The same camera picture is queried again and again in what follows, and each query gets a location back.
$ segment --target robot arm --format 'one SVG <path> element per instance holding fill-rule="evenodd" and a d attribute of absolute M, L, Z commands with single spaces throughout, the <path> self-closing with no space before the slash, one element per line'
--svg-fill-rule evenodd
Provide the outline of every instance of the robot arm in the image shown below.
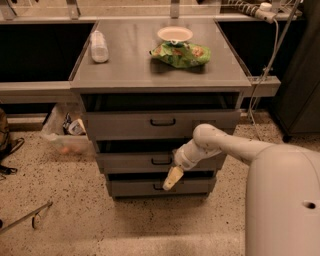
<path fill-rule="evenodd" d="M 201 159 L 225 152 L 249 165 L 246 256 L 320 255 L 320 154 L 230 136 L 208 124 L 175 152 L 163 188 Z"/>

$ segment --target chip bag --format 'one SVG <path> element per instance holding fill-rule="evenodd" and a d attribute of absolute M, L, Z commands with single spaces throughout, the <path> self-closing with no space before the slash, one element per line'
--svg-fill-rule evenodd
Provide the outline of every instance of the chip bag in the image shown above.
<path fill-rule="evenodd" d="M 150 51 L 152 58 L 159 59 L 175 68 L 190 68 L 210 61 L 211 51 L 206 46 L 191 43 L 163 42 Z"/>

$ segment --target white bottle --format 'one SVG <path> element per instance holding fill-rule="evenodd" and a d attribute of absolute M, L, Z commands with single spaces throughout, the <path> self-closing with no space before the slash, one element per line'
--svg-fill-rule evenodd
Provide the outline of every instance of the white bottle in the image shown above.
<path fill-rule="evenodd" d="M 91 33 L 91 57 L 95 62 L 102 63 L 109 59 L 109 51 L 107 48 L 107 42 L 104 35 L 95 30 Z"/>

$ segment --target table top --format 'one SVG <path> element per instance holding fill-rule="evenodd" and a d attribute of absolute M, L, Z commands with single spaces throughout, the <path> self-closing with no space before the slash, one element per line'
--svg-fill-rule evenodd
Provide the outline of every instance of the table top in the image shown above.
<path fill-rule="evenodd" d="M 210 62 L 177 69 L 152 59 L 149 51 L 162 43 L 159 29 L 182 26 L 193 32 L 190 43 L 207 46 Z M 109 60 L 95 63 L 90 44 L 84 49 L 71 79 L 71 89 L 84 91 L 241 91 L 251 86 L 219 27 L 212 18 L 122 18 L 100 20 Z"/>

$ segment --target speckled floor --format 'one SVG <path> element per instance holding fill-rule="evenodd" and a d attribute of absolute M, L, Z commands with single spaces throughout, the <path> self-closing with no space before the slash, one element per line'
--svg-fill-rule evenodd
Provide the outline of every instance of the speckled floor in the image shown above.
<path fill-rule="evenodd" d="M 268 113 L 256 115 L 264 141 L 283 143 Z M 246 117 L 236 135 L 257 138 Z M 0 235 L 0 255 L 244 255 L 245 187 L 248 167 L 227 157 L 209 197 L 108 196 L 93 157 L 60 155 L 39 132 L 13 132 L 25 145 L 2 164 L 19 169 L 0 181 L 4 226 L 48 200 L 37 229 L 31 219 Z M 290 144 L 320 152 L 320 136 Z"/>

